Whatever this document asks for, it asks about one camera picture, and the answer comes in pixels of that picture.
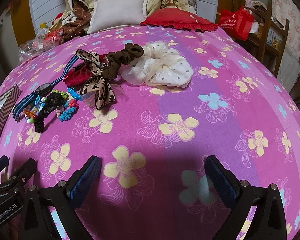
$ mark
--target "red pillow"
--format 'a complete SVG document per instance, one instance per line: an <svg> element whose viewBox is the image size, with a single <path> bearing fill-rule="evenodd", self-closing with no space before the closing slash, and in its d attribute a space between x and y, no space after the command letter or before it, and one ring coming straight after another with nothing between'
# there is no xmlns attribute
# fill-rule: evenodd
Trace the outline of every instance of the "red pillow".
<svg viewBox="0 0 300 240"><path fill-rule="evenodd" d="M178 8L164 8L155 11L140 25L171 27L174 29L188 29L194 31L215 31L218 24L211 23L193 13L182 11Z"/></svg>

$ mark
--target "purple floral bed sheet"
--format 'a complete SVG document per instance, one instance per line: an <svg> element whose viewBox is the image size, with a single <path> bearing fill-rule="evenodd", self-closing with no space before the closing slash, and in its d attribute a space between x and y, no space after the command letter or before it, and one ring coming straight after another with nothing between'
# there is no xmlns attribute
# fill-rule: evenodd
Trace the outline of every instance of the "purple floral bed sheet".
<svg viewBox="0 0 300 240"><path fill-rule="evenodd" d="M17 67L0 94L17 84L21 100L55 80L78 48L104 54L153 41L165 41L188 60L194 75L187 88L133 86L119 77L117 101L105 112L79 102L67 122L51 114L42 134L10 115L0 140L8 173L33 158L34 183L50 187L97 155L100 178L77 210L94 239L211 239L229 212L203 168L215 155L238 179L278 185L292 239L300 228L300 112L276 78L220 28L132 26L91 34ZM55 210L52 215L68 239Z"/></svg>

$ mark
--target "wooden chair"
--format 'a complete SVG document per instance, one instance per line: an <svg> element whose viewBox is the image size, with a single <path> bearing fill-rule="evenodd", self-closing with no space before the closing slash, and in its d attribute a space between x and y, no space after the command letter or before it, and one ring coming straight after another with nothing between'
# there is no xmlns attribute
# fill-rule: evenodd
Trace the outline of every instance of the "wooden chair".
<svg viewBox="0 0 300 240"><path fill-rule="evenodd" d="M272 3L270 1L268 1L266 11L262 11L261 9L257 10L257 9L250 8L250 7L245 7L245 8L251 10L254 14L256 14L261 19L263 19L264 28L263 28L261 38L258 38L256 35L253 35L250 33L246 41L239 41L238 43L240 45L242 45L245 49L247 49L246 45L248 45L248 47L251 48L250 53L253 56L255 56L257 58L257 60L259 60L263 64L265 63L264 62L265 53L267 53L267 55L269 55L269 57L270 57L270 60L265 67L267 67L272 72L272 74L275 77L277 77L279 68L280 68L280 64L281 64L282 55L284 52L284 48L286 46L290 21L288 19L286 20L286 25L285 25L284 30L282 30L280 27L278 27L271 20ZM282 41L281 41L281 44L280 44L278 50L273 48L272 46L270 46L267 43L267 38L268 38L268 33L269 33L270 27L282 38ZM275 62L274 71L272 71L270 68L273 65L274 59L276 59L276 62Z"/></svg>

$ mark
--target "watch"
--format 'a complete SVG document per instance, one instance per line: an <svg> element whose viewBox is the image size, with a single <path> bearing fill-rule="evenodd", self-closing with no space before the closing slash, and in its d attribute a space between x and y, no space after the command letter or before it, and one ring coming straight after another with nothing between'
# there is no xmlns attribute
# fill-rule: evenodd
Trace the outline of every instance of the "watch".
<svg viewBox="0 0 300 240"><path fill-rule="evenodd" d="M12 111L12 116L14 120L19 121L19 114L22 112L24 108L26 108L27 105L29 105L37 96L45 96L48 95L52 89L55 87L56 84L58 84L60 81L63 80L66 73L69 71L69 69L73 66L73 64L78 60L78 56L74 55L71 60L68 62L66 67L63 70L63 73L61 77L57 78L55 81L51 83L45 83L40 85L36 88L35 91L33 91L30 95L27 95L25 98L23 98L19 103L17 103Z"/></svg>

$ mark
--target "screw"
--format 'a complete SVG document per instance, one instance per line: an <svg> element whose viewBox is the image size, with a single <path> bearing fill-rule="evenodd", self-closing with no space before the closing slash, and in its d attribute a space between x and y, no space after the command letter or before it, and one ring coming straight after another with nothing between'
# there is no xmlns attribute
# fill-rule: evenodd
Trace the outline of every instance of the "screw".
<svg viewBox="0 0 300 240"><path fill-rule="evenodd" d="M241 181L240 181L240 184L241 184L242 186L244 186L244 187L249 186L249 182L247 182L246 180L241 180Z"/></svg>
<svg viewBox="0 0 300 240"><path fill-rule="evenodd" d="M277 186L276 184L274 184L274 183L272 183L272 184L270 185L270 187L271 187L273 190L278 189L278 186Z"/></svg>
<svg viewBox="0 0 300 240"><path fill-rule="evenodd" d="M34 190L35 190L35 185L31 185L31 186L29 187L29 190L30 190L30 191L34 191Z"/></svg>
<svg viewBox="0 0 300 240"><path fill-rule="evenodd" d="M58 182L58 187L64 187L65 184L66 182L64 180L61 180Z"/></svg>

